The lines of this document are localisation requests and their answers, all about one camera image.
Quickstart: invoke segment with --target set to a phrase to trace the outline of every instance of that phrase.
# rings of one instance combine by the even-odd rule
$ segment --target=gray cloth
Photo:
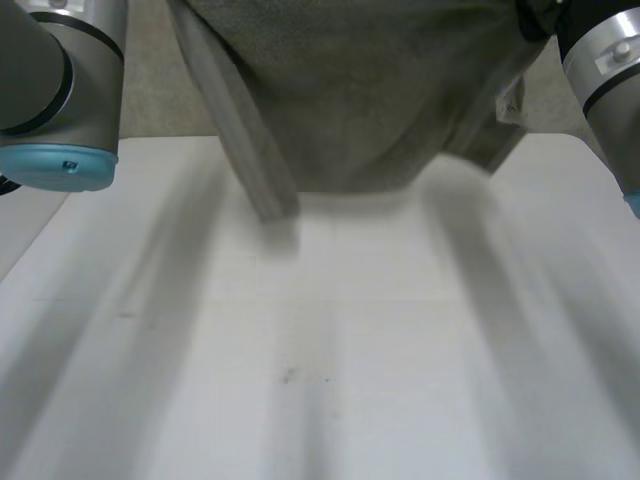
[[[530,1],[543,26],[558,12]],[[402,188],[441,151],[491,171],[530,127],[520,77],[544,44],[514,0],[168,2],[262,220],[294,215],[298,192]]]

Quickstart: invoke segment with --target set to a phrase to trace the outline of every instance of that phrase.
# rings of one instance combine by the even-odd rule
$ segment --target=gray robot arm
[[[128,0],[0,0],[0,172],[61,191],[111,184]]]
[[[640,0],[570,0],[556,32],[567,79],[640,218]]]

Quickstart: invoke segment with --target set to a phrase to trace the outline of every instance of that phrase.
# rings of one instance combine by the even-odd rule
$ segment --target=white table
[[[640,224],[577,140],[269,228],[216,138],[117,175],[0,284],[0,480],[640,478],[593,350],[635,351]]]

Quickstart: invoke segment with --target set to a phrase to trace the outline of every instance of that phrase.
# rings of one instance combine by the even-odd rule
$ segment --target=stain
[[[298,369],[287,368],[286,372],[284,372],[284,375],[282,376],[282,384],[288,385],[289,383],[294,382],[297,376],[298,376]]]

